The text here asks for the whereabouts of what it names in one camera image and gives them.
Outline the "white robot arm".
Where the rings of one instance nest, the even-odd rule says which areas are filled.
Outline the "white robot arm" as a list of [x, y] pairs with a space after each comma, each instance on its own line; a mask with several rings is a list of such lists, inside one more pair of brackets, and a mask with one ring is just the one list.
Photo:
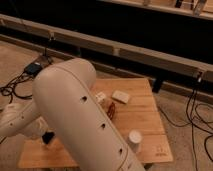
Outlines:
[[43, 69], [33, 81], [33, 99], [0, 116], [0, 136], [12, 136], [41, 117], [81, 171], [145, 171], [91, 93], [95, 80], [95, 68], [81, 58]]

